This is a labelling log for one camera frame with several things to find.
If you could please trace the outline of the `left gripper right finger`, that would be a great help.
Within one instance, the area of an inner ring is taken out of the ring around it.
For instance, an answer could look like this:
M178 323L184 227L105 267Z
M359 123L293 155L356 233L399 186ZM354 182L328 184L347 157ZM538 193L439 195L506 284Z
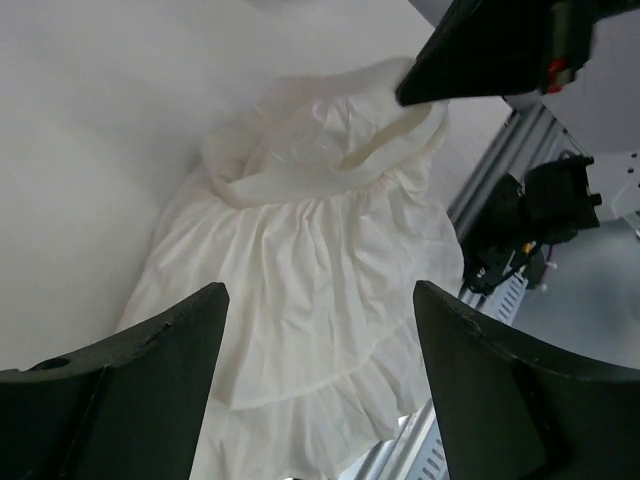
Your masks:
M452 479L636 479L639 372L543 342L415 285Z

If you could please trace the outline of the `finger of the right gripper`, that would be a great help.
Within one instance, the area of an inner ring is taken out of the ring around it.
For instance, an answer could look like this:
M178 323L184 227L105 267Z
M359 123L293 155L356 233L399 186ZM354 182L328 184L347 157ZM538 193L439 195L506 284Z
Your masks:
M455 1L400 81L412 106L458 98L553 94L590 57L596 1Z

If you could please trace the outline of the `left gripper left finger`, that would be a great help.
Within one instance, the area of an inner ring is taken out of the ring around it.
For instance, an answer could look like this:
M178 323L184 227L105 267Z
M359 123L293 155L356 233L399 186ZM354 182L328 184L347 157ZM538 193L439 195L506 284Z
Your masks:
M2 478L189 478L228 305L212 283L90 346L2 371Z

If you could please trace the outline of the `white cloth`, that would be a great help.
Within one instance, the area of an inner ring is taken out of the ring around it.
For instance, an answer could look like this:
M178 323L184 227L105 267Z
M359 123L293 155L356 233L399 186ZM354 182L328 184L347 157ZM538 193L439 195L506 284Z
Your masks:
M430 397L413 290L459 290L432 179L445 103L403 108L411 60L279 80L202 140L124 309L212 282L229 307L191 475L334 479Z

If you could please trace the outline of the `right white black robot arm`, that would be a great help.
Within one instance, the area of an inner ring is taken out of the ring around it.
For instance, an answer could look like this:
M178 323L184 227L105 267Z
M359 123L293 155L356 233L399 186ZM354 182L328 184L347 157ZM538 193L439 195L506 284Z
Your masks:
M594 1L454 1L399 83L402 106L471 97L560 92L590 57ZM464 282L489 294L543 245L598 226L593 159L571 155L503 174L464 237Z

